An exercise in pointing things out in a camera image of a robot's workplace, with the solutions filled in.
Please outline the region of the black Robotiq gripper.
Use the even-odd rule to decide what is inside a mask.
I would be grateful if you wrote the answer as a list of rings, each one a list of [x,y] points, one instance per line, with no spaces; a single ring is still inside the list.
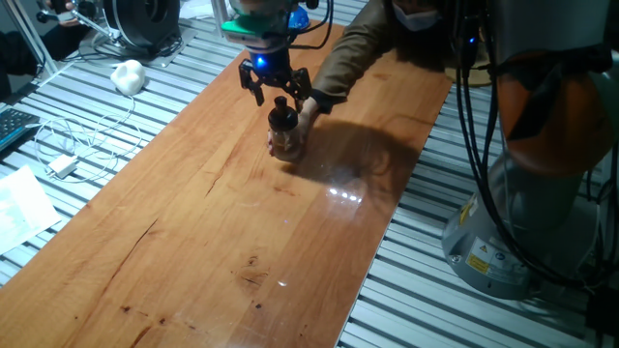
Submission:
[[[271,52],[251,52],[250,59],[244,59],[238,70],[241,87],[251,92],[258,106],[264,103],[264,94],[262,82],[252,78],[253,72],[268,85],[284,85],[284,91],[293,98],[297,112],[302,111],[312,92],[308,69],[292,71],[287,47]]]

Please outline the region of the bare person hand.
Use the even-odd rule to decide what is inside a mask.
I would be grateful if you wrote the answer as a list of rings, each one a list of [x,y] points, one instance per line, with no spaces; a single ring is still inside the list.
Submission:
[[[301,112],[299,113],[299,123],[297,125],[301,145],[307,143],[310,130],[319,114],[320,105],[314,98],[308,98],[304,101]]]

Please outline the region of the operator hand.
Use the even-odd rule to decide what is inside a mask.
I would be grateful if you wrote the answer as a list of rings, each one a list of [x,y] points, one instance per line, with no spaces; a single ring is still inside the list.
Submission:
[[[48,6],[59,16],[59,25],[72,27],[79,24],[78,19],[72,14],[75,9],[73,0],[50,0]]]

